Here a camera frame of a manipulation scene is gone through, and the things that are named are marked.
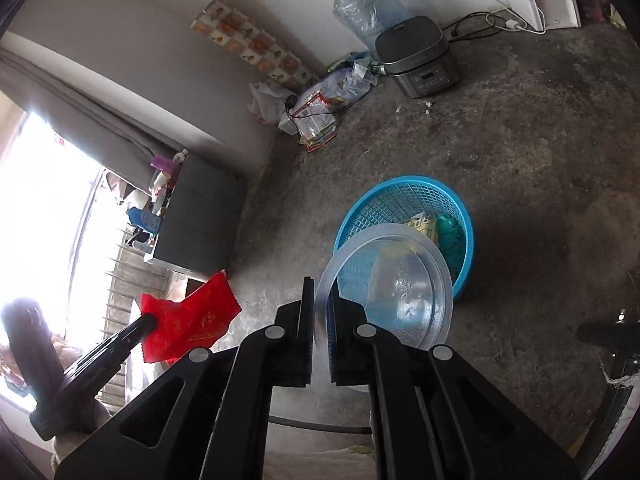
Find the clear plastic bowl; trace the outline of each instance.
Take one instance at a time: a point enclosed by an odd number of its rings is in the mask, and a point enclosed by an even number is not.
[[[447,338],[453,310],[449,269],[436,245],[415,229],[402,224],[364,229],[326,266],[316,290],[314,339],[327,367],[327,301],[335,280],[342,298],[361,304],[370,323],[403,344],[428,350]]]

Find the rice cooker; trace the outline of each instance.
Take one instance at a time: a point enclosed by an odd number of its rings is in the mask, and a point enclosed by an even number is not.
[[[433,94],[460,79],[449,42],[426,16],[388,28],[376,39],[376,50],[386,73],[407,97]]]

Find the yellow package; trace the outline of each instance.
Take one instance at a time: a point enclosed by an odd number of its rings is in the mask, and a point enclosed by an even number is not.
[[[437,245],[438,232],[436,231],[436,220],[437,218],[435,215],[430,215],[423,211],[409,218],[409,221],[405,225],[414,228],[418,232],[421,232],[429,240]]]

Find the control panel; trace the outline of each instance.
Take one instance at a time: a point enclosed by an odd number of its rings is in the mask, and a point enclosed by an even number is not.
[[[449,85],[449,76],[440,63],[422,66],[410,75],[411,82],[419,94],[431,93]]]

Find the concrete floor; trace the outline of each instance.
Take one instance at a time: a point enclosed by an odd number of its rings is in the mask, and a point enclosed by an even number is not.
[[[448,342],[566,449],[605,385],[600,351],[579,343],[576,328],[639,304],[640,53],[610,25],[503,33],[452,50],[462,81],[431,98],[428,116],[424,99],[381,78],[322,150],[307,155],[278,136],[230,268],[243,312],[216,346],[270,324],[299,299],[303,276],[320,278],[364,192],[431,176],[459,194],[476,231]],[[311,387],[277,390],[272,413],[366,425],[369,397],[331,385],[315,356]],[[369,442],[270,425],[268,449]]]

